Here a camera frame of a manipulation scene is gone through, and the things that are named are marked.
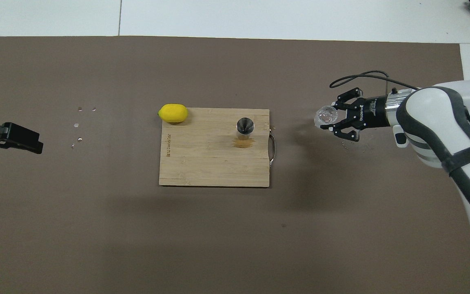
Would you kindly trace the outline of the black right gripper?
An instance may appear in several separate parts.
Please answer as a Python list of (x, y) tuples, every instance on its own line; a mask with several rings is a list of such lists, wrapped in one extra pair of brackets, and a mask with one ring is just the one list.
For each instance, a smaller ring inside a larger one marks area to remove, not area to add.
[(340, 139), (358, 142), (360, 129), (383, 128), (388, 126), (386, 116), (386, 96), (362, 98), (363, 91), (355, 87), (337, 96), (331, 106), (337, 110), (351, 110), (351, 120), (321, 125)]

